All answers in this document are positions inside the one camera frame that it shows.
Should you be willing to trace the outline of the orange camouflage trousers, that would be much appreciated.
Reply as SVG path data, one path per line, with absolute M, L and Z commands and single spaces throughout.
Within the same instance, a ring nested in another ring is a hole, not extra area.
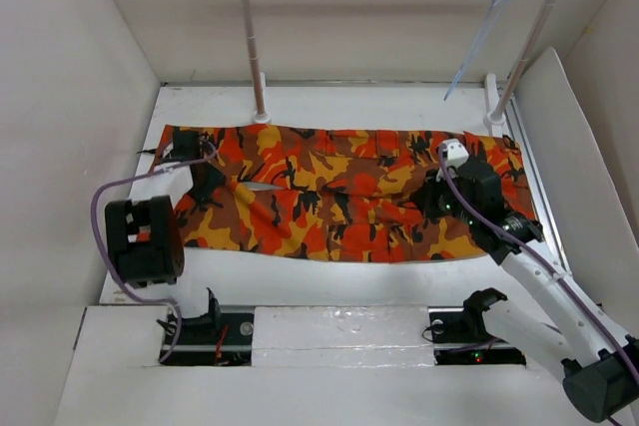
M 207 202 L 179 201 L 187 247 L 377 263 L 480 255 L 465 223 L 429 220 L 411 201 L 446 131 L 166 126 L 158 148 L 174 129 L 204 134 L 226 176 Z

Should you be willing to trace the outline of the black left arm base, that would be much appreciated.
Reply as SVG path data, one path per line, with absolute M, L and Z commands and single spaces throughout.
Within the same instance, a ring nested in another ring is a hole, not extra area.
M 165 321 L 164 344 L 159 357 L 168 354 L 161 361 L 164 366 L 251 366 L 255 313 L 252 310 L 223 311 L 218 326 L 204 315 L 185 319 L 178 343 L 171 349 L 174 329 L 173 314 Z

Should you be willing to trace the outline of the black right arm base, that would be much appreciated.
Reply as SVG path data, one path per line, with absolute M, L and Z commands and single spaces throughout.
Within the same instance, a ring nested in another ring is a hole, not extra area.
M 422 338 L 433 346 L 436 366 L 527 364 L 525 355 L 477 326 L 461 306 L 434 306 L 428 310 Z

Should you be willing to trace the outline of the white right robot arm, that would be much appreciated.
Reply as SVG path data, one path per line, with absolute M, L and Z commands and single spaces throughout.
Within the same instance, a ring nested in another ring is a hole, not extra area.
M 452 326 L 432 322 L 434 341 L 459 336 L 477 350 L 504 341 L 543 366 L 572 406 L 593 423 L 612 422 L 619 411 L 638 409 L 638 339 L 612 320 L 558 269 L 541 224 L 509 206 L 500 175 L 464 146 L 447 141 L 438 167 L 426 174 L 412 198 L 429 219 L 453 217 L 471 239 L 513 277 L 549 318 L 538 321 L 495 288 L 473 292 Z

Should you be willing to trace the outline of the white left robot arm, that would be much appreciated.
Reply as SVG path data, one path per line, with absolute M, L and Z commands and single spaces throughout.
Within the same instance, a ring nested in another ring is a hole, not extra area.
M 95 230 L 96 244 L 105 256 L 114 282 L 132 301 L 143 305 L 165 304 L 174 319 L 164 322 L 173 334 L 181 321 L 173 298 L 145 298 L 139 291 L 153 285 L 174 285 L 183 274 L 185 253 L 177 214 L 179 201 L 203 201 L 225 176 L 213 165 L 216 147 L 196 131 L 176 130 L 149 170 L 129 179 L 106 184 L 92 199 L 92 226 L 97 224 L 100 196 L 115 187 L 130 185 L 123 200 L 104 206 L 105 236 Z

